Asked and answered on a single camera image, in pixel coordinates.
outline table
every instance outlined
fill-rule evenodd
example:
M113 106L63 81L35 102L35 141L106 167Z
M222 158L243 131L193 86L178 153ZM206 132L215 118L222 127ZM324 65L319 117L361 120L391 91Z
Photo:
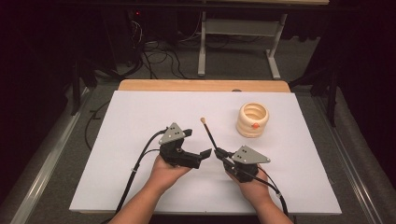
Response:
M264 102L270 111L260 138L246 139L236 133L235 112L246 101ZM341 213L295 95L287 83L276 80L122 81L106 112L70 210L114 212L141 149L153 134L173 121L183 130L193 130L192 136L185 139L185 150L199 153L211 148L201 116L206 117L219 147L236 151L240 145L247 145L272 160L263 168L284 195L290 214ZM155 142L149 148L158 148ZM155 156L149 153L142 160L127 200L146 182ZM212 155L202 161L200 169L183 176L162 196L155 213L250 215L254 210Z
M239 2L239 3L259 3L259 4L281 4L281 5L311 5L321 6L328 5L329 0L204 0L206 2ZM274 58L276 48L282 35L288 14L282 14L278 21L240 21L224 19L207 19L206 12L202 12L201 19L201 47L198 58L198 76L205 76L206 34L214 35L255 35L267 36L273 38L270 49L265 51L265 56L270 65L273 79L281 79Z

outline black cable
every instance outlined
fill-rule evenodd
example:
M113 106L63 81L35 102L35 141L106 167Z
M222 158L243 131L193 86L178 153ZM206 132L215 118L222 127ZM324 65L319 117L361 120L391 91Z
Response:
M279 188L277 187L277 185L275 184L274 180L271 178L271 176L269 176L269 175L267 174L267 172L265 172L264 169L262 169L260 166L259 166L259 169L260 169L261 171L263 171L263 172L268 176L268 178L269 178L269 179L271 180L271 182L274 184L275 188L279 189Z
M143 66L143 60L142 58L139 57L137 60L136 64L134 65L134 68L130 69L128 72L121 74L121 77L128 77L129 75L137 72L141 67Z
M136 173L137 173L137 169L138 169L139 166L140 166L140 162L142 161L143 157L146 155L146 150L148 149L150 143L152 142L152 140L153 140L155 137L157 137L157 136L160 135L160 134L165 133L165 131L166 131L166 129L165 129L165 130L161 130L161 131L155 133L155 134L152 135L152 137L148 140L148 142L147 142L145 148L143 149L142 153L141 153L140 156L139 156L139 159L137 159L137 162L136 162L136 165L134 166L134 169L133 169L132 172L131 172L131 175L130 175L130 177L129 177L128 183L127 183L127 185L126 185L126 187L125 187L125 191L123 192L122 197L121 197L121 200L120 200L120 203L119 203L119 206L117 207L116 214L121 210L122 205L123 205L123 203L125 202L125 198L126 198L126 196L128 195L128 192L129 192L129 189L130 189L130 187L131 187L131 185L132 185L132 182L134 181L134 176L135 176Z
M152 152L152 151L159 151L159 149L152 149L152 150L149 150L149 151L145 152L144 156L146 156L146 154L148 154L148 153L150 153L150 152Z
M173 57L172 57L170 54L168 54L168 52L166 51L166 49L164 49L163 51L164 51L164 52L166 53L166 55L168 55L169 58L171 59L171 73L172 73L172 75L174 75L175 77L181 78L181 79L187 79L187 78L184 77L183 75L182 75L182 77L180 77L180 76L178 76L178 75L175 74L175 72L174 72L174 70L173 70L173 64L174 64L174 59L173 59Z
M146 61L148 62L148 66L145 63L144 65L149 70L149 78L152 79L152 77L155 77L156 79L158 79L155 73L151 69L151 62L149 61L149 57L145 51L143 51L143 55L145 55Z
M151 54L148 56L148 58L150 58L151 56L156 55L156 54L164 54L165 56L163 57L163 59L159 60L158 62L150 62L151 64L163 63L163 62L165 62L165 60L166 60L166 59L168 58L168 56L169 56L169 54L167 54L166 52L153 52L153 53L151 53Z
M157 46L155 46L155 47L149 47L149 46L147 46L147 45L152 44L152 43L156 43ZM154 50L154 49L157 49L159 46L160 46L160 43L159 43L158 41L149 41L149 42L146 42L146 43L145 43L144 51L152 51L152 50Z
M244 173L245 175L248 175L248 176L252 177L253 179L255 179L255 180L257 180L257 181L263 183L264 185L270 187L271 189L273 189L274 192L276 193L276 196L279 198L280 203L282 204L283 213L284 213L287 217L289 216L288 207L286 206L286 201L285 201L285 199L283 198L283 195L280 193L280 191L279 191L279 189L278 189L277 187L273 186L272 184L268 183L267 181L265 181L265 180L263 180L263 179L261 179L261 178L258 178L258 177L255 176L255 175L251 175L250 173L245 172L244 170L237 169L237 171L238 171L238 172L242 172L242 173Z
M111 219L113 219L113 217L106 219L105 221L101 222L100 224L107 224Z
M180 70L180 66L181 66L181 63L180 63L180 60L178 59L178 57L177 57L177 54L175 53L175 51L174 50L172 50L172 49L168 49L168 51L171 51L173 54L175 54L175 57L176 57L176 60L177 60L177 71L183 76L183 78L185 78L185 79L199 79L199 78L191 78L191 77L186 77L186 76L184 76L184 74L181 72L181 70Z
M253 43L253 42L259 41L264 38L265 38L265 36L257 35L254 38L252 38L251 40L241 40L241 39L235 39L232 37L230 37L230 40L234 43L246 43L247 44L247 43Z
M219 36L224 36L225 37L225 43L224 44L222 44L221 46L219 46L219 47L211 47L210 45L208 45L207 44L207 42L206 42L206 44L205 44L205 46L207 47L207 48L209 48L209 49L222 49L222 48L224 48L225 46L227 46L229 43L230 43L230 37L228 36L228 35L219 35Z
M97 113L98 113L105 105L107 105L108 103L110 103L110 101L105 102L104 104L102 104L101 106L99 106L96 110L92 110L92 111L91 111L91 112L92 112L92 115L91 115L90 119L88 119L87 124L85 125L84 140L85 140L85 144L87 145L87 147L88 147L88 149L89 149L90 151L92 151L92 147L91 147L90 143L88 143L88 137L87 137L88 127L90 126L90 123L91 123L91 121L92 121L93 119L100 119L100 118L97 118L96 115L97 115Z
M189 40L184 40L184 41L181 41L181 42L178 42L178 43L180 45L187 46L187 47L198 46L198 45L201 44L201 40L200 39L196 39L197 37L199 37L199 35L196 36L195 38L192 38L192 39L189 39Z

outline small rod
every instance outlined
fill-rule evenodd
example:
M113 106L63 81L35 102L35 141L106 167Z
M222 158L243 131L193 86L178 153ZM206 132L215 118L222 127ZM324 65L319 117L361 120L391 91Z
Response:
M205 118L201 118L201 122L204 124L206 132L209 135L210 141L212 141L213 146L215 147L215 149L218 149L218 147L216 146L215 140L212 137L212 134L210 133L209 129L207 128Z

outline white coiled object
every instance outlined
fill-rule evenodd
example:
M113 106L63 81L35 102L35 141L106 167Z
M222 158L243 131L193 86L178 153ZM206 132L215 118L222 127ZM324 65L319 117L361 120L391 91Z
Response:
M259 137L270 118L268 110L260 103L247 103L239 109L236 130L245 137Z

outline gray carpet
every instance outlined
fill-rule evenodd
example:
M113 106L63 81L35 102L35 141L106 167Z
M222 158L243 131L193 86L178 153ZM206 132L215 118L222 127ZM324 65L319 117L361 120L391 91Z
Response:
M271 79L269 67L264 60L262 45L267 44L267 40L261 40L252 43L238 43L234 41L224 48L216 49L221 46L221 42L209 42L208 45L213 48L207 50L206 76L207 79ZM294 80L299 77L306 68L310 56L315 49L317 41L298 42L296 39L282 40L276 53L276 62L282 79L286 81ZM196 78L198 62L198 46L179 45L177 48L171 48L177 53L180 60L180 70L186 77ZM181 76L177 72L177 58L172 51L154 49L147 53L149 60L152 62L152 71L158 78L177 78ZM120 72L128 68L123 64L120 65ZM129 78L149 78L149 70L144 66L137 73ZM84 166L90 156L90 151L85 143L85 128L88 120L92 115L90 110L97 109L100 105L111 98L112 92L116 90L118 83L111 79L99 78L99 85L92 90L92 97L86 107L81 111L81 116L73 130L60 158L51 179L39 199L33 214L30 216L28 223L101 223L111 217L111 214L79 214L68 210L72 201L74 192L77 188L78 181L84 170ZM297 99L303 111L304 118L312 134L314 143L318 149L318 154L323 162L328 177L332 183L338 202L340 203L343 214L339 216L298 216L298 223L372 223L364 214L361 203L356 196L354 188L345 170L345 166L337 153L332 133L323 118L323 111L318 107L321 99L312 98L307 91L309 87L299 87L294 90ZM389 182L376 163L375 158L370 153L370 149L364 144L364 139L359 133L359 129L354 123L353 118L347 110L347 105L342 98L342 93L337 96L336 107L336 125L337 132L340 133L343 143L348 148L348 153L352 155L354 164L364 183L368 186L371 195L374 195L373 201L378 213L382 217L383 223L396 223L394 206L396 200L394 189L389 188ZM89 145L92 146L95 136L97 135L103 117L106 113L106 107L98 112L101 119L93 120L87 129L87 138ZM27 173L23 177L32 179L43 161L47 149L37 152L38 159L34 159L30 167L34 167L30 175ZM26 194L31 181L19 181L19 185L13 190L7 204L2 205L0 212L0 222L9 223L21 202L21 197ZM255 223L255 217L168 217L154 216L152 223Z

